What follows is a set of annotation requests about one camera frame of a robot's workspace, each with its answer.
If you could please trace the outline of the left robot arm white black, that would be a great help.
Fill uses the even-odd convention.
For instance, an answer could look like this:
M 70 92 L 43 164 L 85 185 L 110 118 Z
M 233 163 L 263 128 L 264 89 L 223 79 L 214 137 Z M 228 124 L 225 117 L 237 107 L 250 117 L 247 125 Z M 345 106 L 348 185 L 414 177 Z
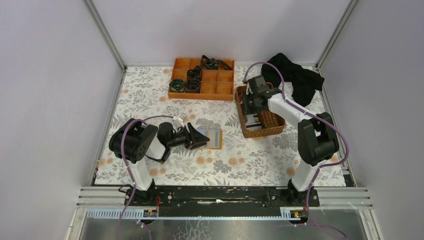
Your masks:
M 209 141 L 210 138 L 191 123 L 174 128 L 168 121 L 156 126 L 131 118 L 112 135 L 108 147 L 117 158 L 124 161 L 132 187 L 138 191 L 147 191 L 154 185 L 154 180 L 150 177 L 146 159 L 164 163 L 173 147 L 184 146 L 194 150 Z

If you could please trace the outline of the brown wicker basket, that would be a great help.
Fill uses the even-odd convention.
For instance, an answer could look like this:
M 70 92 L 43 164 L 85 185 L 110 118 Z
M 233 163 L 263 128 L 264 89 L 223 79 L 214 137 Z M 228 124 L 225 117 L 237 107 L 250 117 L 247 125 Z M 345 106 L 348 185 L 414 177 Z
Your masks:
M 286 127 L 286 121 L 278 116 L 275 113 L 272 113 L 268 110 L 261 111 L 258 113 L 259 120 L 262 123 L 262 129 L 257 130 L 247 130 L 244 120 L 243 104 L 242 104 L 242 94 L 246 91 L 246 86 L 238 86 L 234 91 L 234 100 L 236 104 L 236 109 L 238 112 L 238 119 L 240 122 L 240 128 L 243 136 L 246 139 L 249 138 L 258 138 L 266 137 L 271 135 L 278 135 L 283 132 L 283 129 Z

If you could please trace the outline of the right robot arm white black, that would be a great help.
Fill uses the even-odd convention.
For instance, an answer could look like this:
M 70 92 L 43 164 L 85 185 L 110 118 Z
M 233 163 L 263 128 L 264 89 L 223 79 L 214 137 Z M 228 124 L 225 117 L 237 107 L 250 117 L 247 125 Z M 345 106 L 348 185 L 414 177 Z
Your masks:
M 297 192 L 306 191 L 318 168 L 327 164 L 340 148 L 331 115 L 309 112 L 285 98 L 281 89 L 271 88 L 261 75 L 245 80 L 245 84 L 246 90 L 241 95 L 244 113 L 251 115 L 269 111 L 297 130 L 297 151 L 301 161 L 288 186 Z

